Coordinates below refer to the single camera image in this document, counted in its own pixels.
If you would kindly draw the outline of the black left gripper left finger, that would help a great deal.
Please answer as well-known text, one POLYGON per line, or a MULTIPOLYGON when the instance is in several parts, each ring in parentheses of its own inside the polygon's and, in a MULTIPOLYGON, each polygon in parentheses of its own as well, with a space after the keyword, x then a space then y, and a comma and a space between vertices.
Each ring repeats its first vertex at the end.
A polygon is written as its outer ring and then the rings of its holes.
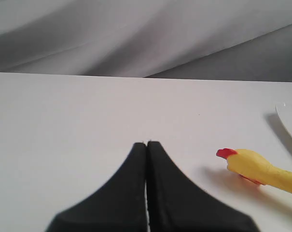
POLYGON ((95 193, 57 214, 49 232, 144 232, 146 145, 135 143, 117 172, 95 193))

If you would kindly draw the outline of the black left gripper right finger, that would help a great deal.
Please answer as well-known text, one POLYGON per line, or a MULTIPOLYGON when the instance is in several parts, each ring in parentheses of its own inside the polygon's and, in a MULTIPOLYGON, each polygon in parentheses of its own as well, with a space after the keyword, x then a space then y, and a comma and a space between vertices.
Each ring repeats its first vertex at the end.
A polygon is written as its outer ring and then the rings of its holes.
POLYGON ((194 184, 159 142, 147 144, 147 201, 152 232, 257 232, 252 218, 194 184))

